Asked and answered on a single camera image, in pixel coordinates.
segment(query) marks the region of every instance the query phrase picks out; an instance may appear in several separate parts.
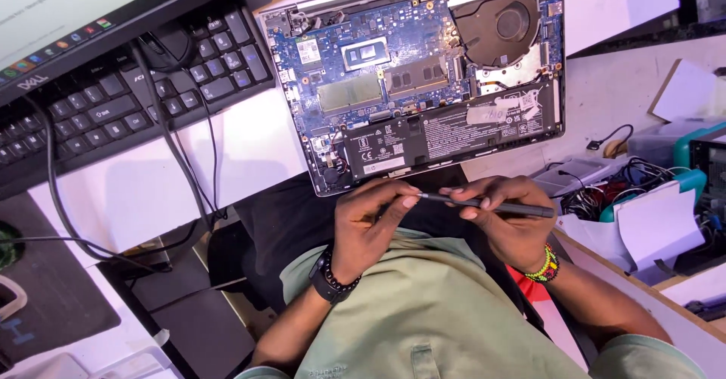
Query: hand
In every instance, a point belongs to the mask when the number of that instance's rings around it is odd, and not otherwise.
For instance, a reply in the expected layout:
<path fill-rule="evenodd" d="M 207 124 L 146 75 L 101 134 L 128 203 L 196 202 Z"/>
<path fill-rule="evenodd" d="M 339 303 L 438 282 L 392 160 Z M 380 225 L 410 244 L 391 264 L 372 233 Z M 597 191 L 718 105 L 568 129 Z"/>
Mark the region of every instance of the hand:
<path fill-rule="evenodd" d="M 510 266 L 524 273 L 539 272 L 545 264 L 544 245 L 555 226 L 556 218 L 514 217 L 493 210 L 504 200 L 517 200 L 526 205 L 555 207 L 552 200 L 526 176 L 484 178 L 451 190 L 442 188 L 442 195 L 454 200 L 484 198 L 481 208 L 464 207 L 459 214 L 486 233 L 492 251 Z"/>
<path fill-rule="evenodd" d="M 401 219 L 418 202 L 418 192 L 404 181 L 374 179 L 338 199 L 330 270 L 340 284 L 350 284 L 378 263 Z M 376 221 L 386 203 L 390 206 Z"/>

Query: computer monitor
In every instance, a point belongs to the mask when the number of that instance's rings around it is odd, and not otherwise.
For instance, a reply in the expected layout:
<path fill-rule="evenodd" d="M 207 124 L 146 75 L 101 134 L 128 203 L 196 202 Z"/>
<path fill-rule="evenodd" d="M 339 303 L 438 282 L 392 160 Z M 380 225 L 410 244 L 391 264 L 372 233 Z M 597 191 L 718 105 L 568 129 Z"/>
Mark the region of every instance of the computer monitor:
<path fill-rule="evenodd" d="M 210 0 L 2 0 L 0 106 Z"/>

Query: monitor screen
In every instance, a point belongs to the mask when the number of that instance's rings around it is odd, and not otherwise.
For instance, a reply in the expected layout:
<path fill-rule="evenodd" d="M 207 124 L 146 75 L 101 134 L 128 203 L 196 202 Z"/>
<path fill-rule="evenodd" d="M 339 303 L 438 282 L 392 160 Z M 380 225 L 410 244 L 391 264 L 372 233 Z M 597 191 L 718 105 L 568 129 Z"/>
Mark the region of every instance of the monitor screen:
<path fill-rule="evenodd" d="M 3 0 L 0 88 L 169 0 Z"/>

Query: blue circuit board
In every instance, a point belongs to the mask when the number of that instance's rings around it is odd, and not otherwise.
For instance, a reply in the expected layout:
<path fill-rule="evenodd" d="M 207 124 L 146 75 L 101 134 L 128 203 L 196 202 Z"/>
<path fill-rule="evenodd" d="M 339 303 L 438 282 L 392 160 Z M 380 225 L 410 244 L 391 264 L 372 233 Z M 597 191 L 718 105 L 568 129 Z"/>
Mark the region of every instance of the blue circuit board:
<path fill-rule="evenodd" d="M 559 6 L 559 13 L 549 16 L 550 5 L 555 6 L 556 9 Z M 549 45 L 549 65 L 556 65 L 557 63 L 562 63 L 563 60 L 561 6 L 562 0 L 547 0 L 540 3 L 540 39 L 542 43 L 547 42 Z"/>
<path fill-rule="evenodd" d="M 391 61 L 346 71 L 340 47 L 381 36 L 386 37 Z M 295 126 L 301 136 L 308 138 L 321 135 L 326 128 L 333 133 L 343 126 L 366 125 L 373 113 L 390 110 L 393 115 L 405 114 L 404 106 L 410 109 L 428 102 L 428 106 L 437 107 L 461 101 L 464 94 L 469 94 L 469 73 L 455 72 L 455 58 L 463 54 L 463 49 L 458 40 L 452 41 L 456 38 L 456 27 L 444 0 L 399 2 L 353 13 L 344 22 L 311 30 L 297 38 L 286 38 L 281 31 L 270 29 L 268 37 L 273 39 L 273 56 Z M 308 43 L 310 40 L 314 40 L 314 48 Z M 300 43 L 305 43 L 302 50 Z M 394 102 L 389 100 L 381 70 L 433 55 L 446 58 L 449 86 Z M 383 95 L 380 104 L 339 114 L 322 113 L 317 87 L 364 74 L 378 75 Z"/>

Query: colorful beaded bracelet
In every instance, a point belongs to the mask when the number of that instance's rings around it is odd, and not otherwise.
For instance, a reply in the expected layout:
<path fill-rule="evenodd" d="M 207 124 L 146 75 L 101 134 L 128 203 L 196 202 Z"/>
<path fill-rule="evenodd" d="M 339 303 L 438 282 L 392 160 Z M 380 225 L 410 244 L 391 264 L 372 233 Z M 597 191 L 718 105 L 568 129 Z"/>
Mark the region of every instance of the colorful beaded bracelet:
<path fill-rule="evenodd" d="M 560 268 L 560 261 L 557 259 L 557 255 L 552 251 L 552 246 L 549 243 L 545 243 L 545 255 L 547 258 L 544 260 L 544 265 L 539 272 L 536 273 L 522 273 L 524 277 L 529 278 L 534 282 L 549 282 L 557 277 L 558 269 Z"/>

